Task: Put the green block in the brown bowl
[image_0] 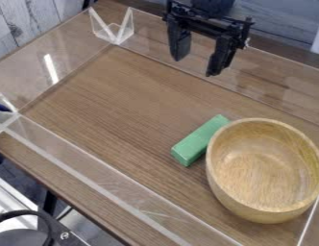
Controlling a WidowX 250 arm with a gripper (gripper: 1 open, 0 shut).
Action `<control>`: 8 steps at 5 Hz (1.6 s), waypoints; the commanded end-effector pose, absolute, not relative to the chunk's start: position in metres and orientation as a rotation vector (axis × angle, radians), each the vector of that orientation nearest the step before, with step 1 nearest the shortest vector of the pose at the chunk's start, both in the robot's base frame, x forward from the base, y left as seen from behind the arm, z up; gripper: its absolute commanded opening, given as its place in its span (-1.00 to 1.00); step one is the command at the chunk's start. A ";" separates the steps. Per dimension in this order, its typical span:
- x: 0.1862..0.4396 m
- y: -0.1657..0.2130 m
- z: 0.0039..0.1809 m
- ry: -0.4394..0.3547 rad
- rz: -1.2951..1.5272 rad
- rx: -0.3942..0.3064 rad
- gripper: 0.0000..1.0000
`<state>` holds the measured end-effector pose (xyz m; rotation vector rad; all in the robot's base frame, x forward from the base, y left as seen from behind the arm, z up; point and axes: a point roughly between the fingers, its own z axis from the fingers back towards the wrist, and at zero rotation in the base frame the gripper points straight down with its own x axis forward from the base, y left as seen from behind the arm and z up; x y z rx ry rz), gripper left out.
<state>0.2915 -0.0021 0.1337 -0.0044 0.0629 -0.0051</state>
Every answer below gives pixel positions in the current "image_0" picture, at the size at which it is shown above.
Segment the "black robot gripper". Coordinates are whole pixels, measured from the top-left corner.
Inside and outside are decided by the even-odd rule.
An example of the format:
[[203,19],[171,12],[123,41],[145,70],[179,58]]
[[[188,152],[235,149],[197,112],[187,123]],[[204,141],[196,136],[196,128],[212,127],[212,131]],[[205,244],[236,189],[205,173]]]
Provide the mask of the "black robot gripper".
[[250,40],[254,19],[231,17],[236,0],[168,0],[164,21],[168,25],[171,54],[181,61],[191,52],[192,32],[216,39],[207,76],[217,76],[231,65],[238,48]]

